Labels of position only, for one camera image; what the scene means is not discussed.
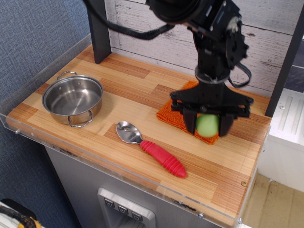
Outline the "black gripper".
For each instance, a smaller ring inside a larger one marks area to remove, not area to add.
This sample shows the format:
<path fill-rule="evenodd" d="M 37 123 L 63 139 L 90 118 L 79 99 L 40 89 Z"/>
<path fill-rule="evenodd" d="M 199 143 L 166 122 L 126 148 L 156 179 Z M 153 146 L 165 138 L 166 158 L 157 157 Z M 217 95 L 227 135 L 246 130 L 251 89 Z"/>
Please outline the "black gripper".
<path fill-rule="evenodd" d="M 186 130 L 194 134 L 197 114 L 219 116 L 219 136 L 226 136 L 238 117 L 249 117 L 254 99 L 225 85 L 189 81 L 180 90 L 170 93 L 171 110 L 180 112 Z"/>

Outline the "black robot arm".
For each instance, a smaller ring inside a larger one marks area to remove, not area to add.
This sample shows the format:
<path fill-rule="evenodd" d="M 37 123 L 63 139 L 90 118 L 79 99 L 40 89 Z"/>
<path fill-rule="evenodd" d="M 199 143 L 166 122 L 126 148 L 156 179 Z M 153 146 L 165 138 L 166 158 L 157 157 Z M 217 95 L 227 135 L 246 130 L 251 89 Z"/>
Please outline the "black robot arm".
<path fill-rule="evenodd" d="M 228 134 L 238 117 L 249 117 L 253 99 L 229 89 L 230 72 L 252 74 L 241 61 L 248 45 L 241 32 L 239 7 L 230 0 L 149 0 L 154 14 L 169 25 L 185 25 L 193 34 L 198 53 L 197 86 L 172 92 L 171 109 L 183 116 L 186 130 L 194 133 L 198 114 L 219 117 L 219 135 Z"/>

